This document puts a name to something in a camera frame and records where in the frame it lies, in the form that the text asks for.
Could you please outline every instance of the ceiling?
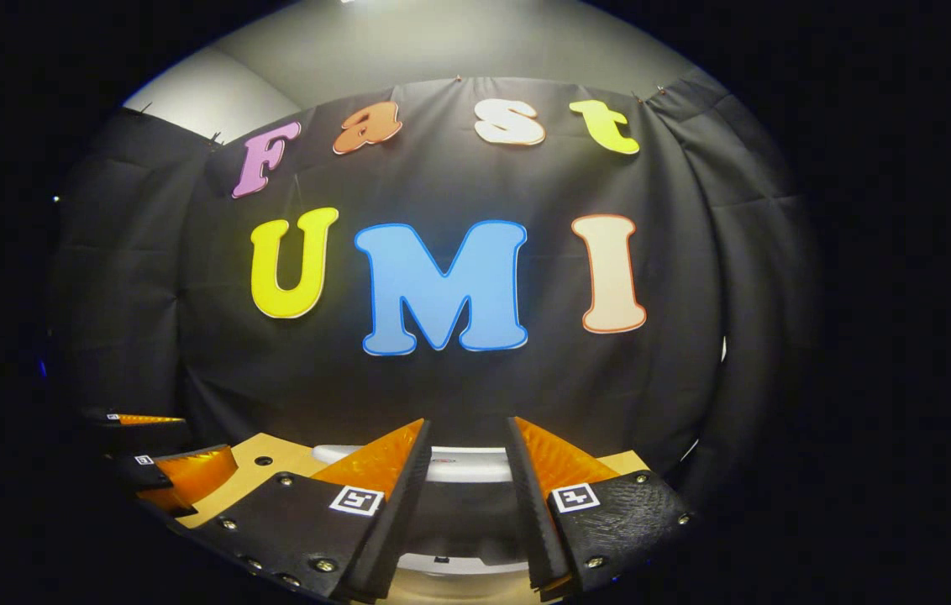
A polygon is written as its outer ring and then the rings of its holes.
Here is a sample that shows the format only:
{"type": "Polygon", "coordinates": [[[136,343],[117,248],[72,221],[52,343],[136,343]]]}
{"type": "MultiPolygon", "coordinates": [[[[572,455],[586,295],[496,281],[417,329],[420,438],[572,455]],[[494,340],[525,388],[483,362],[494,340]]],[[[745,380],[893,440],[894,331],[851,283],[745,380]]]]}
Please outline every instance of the ceiling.
{"type": "Polygon", "coordinates": [[[202,116],[210,127],[184,125],[208,137],[222,130],[229,140],[282,115],[397,84],[517,76],[647,98],[691,68],[644,31],[576,0],[303,0],[217,39],[184,62],[196,62],[199,74],[203,66],[214,70],[215,83],[204,87],[202,77],[188,76],[190,66],[173,66],[126,107],[140,110],[154,101],[148,113],[178,124],[183,112],[210,103],[206,97],[215,104],[229,98],[223,108],[229,115],[241,103],[263,108],[257,124],[248,123],[245,111],[244,122],[223,127],[215,111],[202,116]],[[246,87],[252,92],[245,95],[256,95],[250,103],[229,89],[236,77],[230,64],[261,81],[258,88],[246,87]],[[183,91],[177,104],[183,107],[173,107],[171,95],[160,104],[160,87],[183,91]]]}

